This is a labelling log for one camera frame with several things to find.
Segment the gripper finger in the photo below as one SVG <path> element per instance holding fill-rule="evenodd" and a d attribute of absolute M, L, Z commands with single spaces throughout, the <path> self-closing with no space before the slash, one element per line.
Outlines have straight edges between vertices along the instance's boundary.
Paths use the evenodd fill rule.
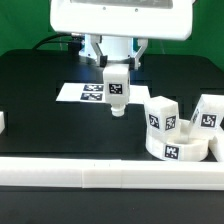
<path fill-rule="evenodd" d="M 105 67 L 107 64 L 108 56 L 104 55 L 100 44 L 102 43 L 101 35 L 93 35 L 89 36 L 89 47 L 90 52 L 88 53 L 88 57 L 95 61 L 95 64 L 98 67 Z"/>
<path fill-rule="evenodd" d="M 148 47 L 148 40 L 144 38 L 138 38 L 136 44 L 138 50 L 134 51 L 130 57 L 129 68 L 131 70 L 137 70 L 141 66 L 140 58 Z"/>

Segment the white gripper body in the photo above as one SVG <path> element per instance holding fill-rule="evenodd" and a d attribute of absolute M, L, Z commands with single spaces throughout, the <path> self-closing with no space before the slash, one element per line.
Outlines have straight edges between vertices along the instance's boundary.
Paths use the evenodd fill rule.
<path fill-rule="evenodd" d="M 194 0 L 51 0 L 57 32 L 186 40 Z"/>

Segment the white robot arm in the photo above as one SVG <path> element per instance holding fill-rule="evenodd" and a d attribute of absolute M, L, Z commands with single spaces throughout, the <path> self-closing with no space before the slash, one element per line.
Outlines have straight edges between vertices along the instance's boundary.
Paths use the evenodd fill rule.
<path fill-rule="evenodd" d="M 51 0 L 50 24 L 60 33 L 85 37 L 80 55 L 96 61 L 134 65 L 150 39 L 187 39 L 195 0 Z"/>

